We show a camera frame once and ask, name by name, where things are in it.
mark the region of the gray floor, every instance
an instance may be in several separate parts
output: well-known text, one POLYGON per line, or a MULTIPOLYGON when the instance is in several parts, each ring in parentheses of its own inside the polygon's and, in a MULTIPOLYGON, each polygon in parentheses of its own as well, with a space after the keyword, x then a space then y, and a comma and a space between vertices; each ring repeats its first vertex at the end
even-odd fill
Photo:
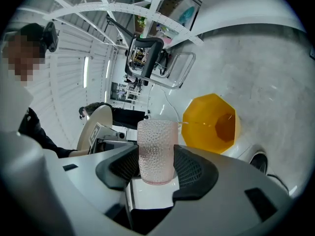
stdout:
POLYGON ((164 89, 164 95, 153 87, 152 117, 177 121, 165 96, 180 118, 195 97, 222 96, 242 124, 239 140, 226 154, 244 159, 257 148, 265 150, 272 172, 298 194, 314 166, 315 61, 310 48, 303 32, 265 24, 208 32, 202 47, 184 42, 174 53, 194 52, 196 62, 181 89, 164 89))

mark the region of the glass cup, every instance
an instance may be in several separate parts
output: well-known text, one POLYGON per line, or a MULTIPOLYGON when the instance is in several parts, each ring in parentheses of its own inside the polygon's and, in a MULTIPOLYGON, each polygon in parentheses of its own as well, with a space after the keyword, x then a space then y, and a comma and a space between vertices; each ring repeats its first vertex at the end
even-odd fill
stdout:
POLYGON ((170 120, 143 120, 138 123, 139 168, 143 181, 161 185, 174 176, 174 145, 178 124, 170 120))

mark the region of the pink glass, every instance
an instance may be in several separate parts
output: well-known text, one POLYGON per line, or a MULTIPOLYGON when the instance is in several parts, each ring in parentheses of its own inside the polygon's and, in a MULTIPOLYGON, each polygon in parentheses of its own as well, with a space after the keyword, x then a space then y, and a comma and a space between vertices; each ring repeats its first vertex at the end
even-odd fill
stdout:
POLYGON ((143 181, 161 185, 174 176, 174 145, 178 124, 170 120, 143 120, 138 123, 139 168, 143 181))

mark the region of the person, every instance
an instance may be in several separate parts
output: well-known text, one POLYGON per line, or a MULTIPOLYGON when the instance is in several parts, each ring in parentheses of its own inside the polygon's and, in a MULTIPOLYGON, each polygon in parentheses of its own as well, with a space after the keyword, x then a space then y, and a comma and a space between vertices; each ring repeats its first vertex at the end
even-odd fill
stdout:
POLYGON ((145 118, 145 112, 143 111, 115 108, 105 102, 95 102, 88 106, 79 108, 80 119, 86 115, 90 117, 97 108, 104 105, 111 108, 113 114, 113 125, 115 126, 137 129, 138 122, 145 118))
MULTIPOLYGON (((44 63, 45 48, 41 42, 43 32, 44 29, 39 24, 28 24, 17 31, 3 49, 3 58, 7 59, 8 69, 13 70, 22 83, 33 75, 33 70, 38 69, 39 64, 44 63)), ((31 108, 25 113, 18 131, 36 140, 42 148, 54 151, 58 158, 86 155, 89 152, 58 147, 46 135, 39 118, 31 108)))

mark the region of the octagonal yellow container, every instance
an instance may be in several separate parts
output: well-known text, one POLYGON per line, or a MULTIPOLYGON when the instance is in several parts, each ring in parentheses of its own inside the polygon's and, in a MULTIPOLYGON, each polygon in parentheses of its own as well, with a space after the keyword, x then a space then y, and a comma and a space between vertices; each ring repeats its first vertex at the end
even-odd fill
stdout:
POLYGON ((215 93, 195 98, 183 114, 182 136, 189 147, 221 154, 241 132, 235 109, 215 93))

